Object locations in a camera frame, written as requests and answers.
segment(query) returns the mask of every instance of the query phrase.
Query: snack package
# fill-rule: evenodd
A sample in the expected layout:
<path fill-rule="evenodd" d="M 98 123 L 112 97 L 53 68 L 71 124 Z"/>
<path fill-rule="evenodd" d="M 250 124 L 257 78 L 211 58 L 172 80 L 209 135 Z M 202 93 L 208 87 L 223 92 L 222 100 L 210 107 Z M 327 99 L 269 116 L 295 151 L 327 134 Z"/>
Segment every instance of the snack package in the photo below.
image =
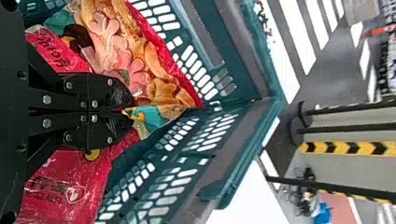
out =
<path fill-rule="evenodd" d="M 112 162 L 187 108 L 204 105 L 163 40 L 130 3 L 71 1 L 44 25 L 26 30 L 27 41 L 56 72 L 120 79 L 135 98 L 135 105 L 121 111 L 134 127 L 94 161 L 81 151 L 57 150 L 26 182 L 16 223 L 93 223 Z"/>

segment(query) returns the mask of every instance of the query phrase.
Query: plastic crate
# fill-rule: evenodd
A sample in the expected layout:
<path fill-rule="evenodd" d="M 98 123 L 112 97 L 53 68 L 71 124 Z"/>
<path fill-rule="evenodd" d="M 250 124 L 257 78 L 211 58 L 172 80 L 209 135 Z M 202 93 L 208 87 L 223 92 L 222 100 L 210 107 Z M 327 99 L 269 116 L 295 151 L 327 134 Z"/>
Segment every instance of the plastic crate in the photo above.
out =
<path fill-rule="evenodd" d="M 230 203 L 286 102 L 255 0 L 132 4 L 206 109 L 186 112 L 114 162 L 95 223 L 203 223 Z"/>

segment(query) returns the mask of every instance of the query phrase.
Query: yellow black warning stripe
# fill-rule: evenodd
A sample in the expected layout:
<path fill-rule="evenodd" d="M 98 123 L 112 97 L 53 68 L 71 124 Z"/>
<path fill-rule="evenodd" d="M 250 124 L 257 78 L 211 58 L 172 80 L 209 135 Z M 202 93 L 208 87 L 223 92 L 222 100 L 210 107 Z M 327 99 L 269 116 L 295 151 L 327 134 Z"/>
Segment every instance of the yellow black warning stripe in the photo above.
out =
<path fill-rule="evenodd" d="M 307 154 L 396 157 L 396 142 L 304 142 L 299 149 Z"/>
<path fill-rule="evenodd" d="M 347 196 L 347 197 L 351 197 L 351 198 L 358 199 L 358 200 L 370 201 L 370 202 L 375 202 L 375 203 L 396 204 L 396 202 L 392 202 L 392 201 L 387 200 L 387 199 L 377 199 L 377 198 L 366 197 L 366 196 L 361 196 L 361 195 L 356 195 L 356 194 L 335 192 L 335 191 L 330 191 L 330 190 L 326 190 L 326 189 L 319 189 L 318 192 L 320 192 L 320 193 L 330 193 L 330 194 L 334 194 L 334 195 L 342 195 L 342 196 Z"/>

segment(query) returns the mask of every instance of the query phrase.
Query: metal bolt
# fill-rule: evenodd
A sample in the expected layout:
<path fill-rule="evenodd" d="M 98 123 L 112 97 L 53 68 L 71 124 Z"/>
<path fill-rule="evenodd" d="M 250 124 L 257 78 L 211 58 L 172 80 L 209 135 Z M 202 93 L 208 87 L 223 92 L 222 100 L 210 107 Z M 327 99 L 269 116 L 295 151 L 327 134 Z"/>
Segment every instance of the metal bolt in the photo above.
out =
<path fill-rule="evenodd" d="M 73 136 L 72 136 L 70 133 L 68 133 L 68 134 L 64 137 L 64 140 L 66 140 L 66 142 L 71 142 L 71 141 L 73 140 Z"/>
<path fill-rule="evenodd" d="M 68 90 L 73 90 L 73 83 L 71 83 L 71 82 L 66 82 L 66 88 L 67 88 Z"/>
<path fill-rule="evenodd" d="M 22 144 L 20 144 L 20 145 L 17 146 L 17 152 L 18 152 L 18 153 L 25 152 L 26 149 L 27 149 L 27 146 L 26 146 L 26 144 L 24 144 L 24 143 L 22 143 Z"/>
<path fill-rule="evenodd" d="M 107 138 L 107 142 L 108 142 L 109 144 L 112 144 L 112 143 L 113 143 L 113 138 L 112 138 L 112 137 L 108 137 L 108 138 Z"/>
<path fill-rule="evenodd" d="M 52 98 L 48 95 L 43 96 L 44 105 L 50 105 L 52 103 Z"/>
<path fill-rule="evenodd" d="M 98 107 L 98 102 L 97 101 L 92 101 L 92 107 L 97 108 Z"/>
<path fill-rule="evenodd" d="M 26 78 L 27 78 L 27 73 L 24 72 L 24 71 L 18 71 L 18 72 L 17 72 L 17 77 L 18 77 L 20 80 L 26 80 Z"/>
<path fill-rule="evenodd" d="M 98 117 L 97 117 L 96 115 L 92 115 L 91 121 L 92 121 L 93 123 L 96 123 L 96 122 L 98 121 Z"/>
<path fill-rule="evenodd" d="M 52 121 L 50 119 L 44 119 L 43 120 L 43 127 L 44 128 L 50 128 L 51 125 L 52 125 Z"/>

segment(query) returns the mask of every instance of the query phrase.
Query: blue object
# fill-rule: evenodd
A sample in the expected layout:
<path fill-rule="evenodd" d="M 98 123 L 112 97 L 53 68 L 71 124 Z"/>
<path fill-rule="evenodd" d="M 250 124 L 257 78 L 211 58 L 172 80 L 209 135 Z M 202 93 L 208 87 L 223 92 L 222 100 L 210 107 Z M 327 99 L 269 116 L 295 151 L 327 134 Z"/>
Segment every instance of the blue object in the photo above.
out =
<path fill-rule="evenodd" d="M 321 203 L 319 214 L 315 217 L 315 224 L 329 224 L 332 220 L 331 208 L 327 203 Z"/>
<path fill-rule="evenodd" d="M 165 124 L 165 120 L 161 117 L 160 110 L 156 105 L 141 105 L 134 110 L 135 116 L 139 116 L 139 113 L 145 114 L 145 124 L 149 133 L 153 133 Z"/>
<path fill-rule="evenodd" d="M 64 33 L 64 27 L 74 23 L 76 22 L 73 15 L 62 9 L 44 21 L 44 26 L 49 28 L 56 35 L 62 35 Z"/>

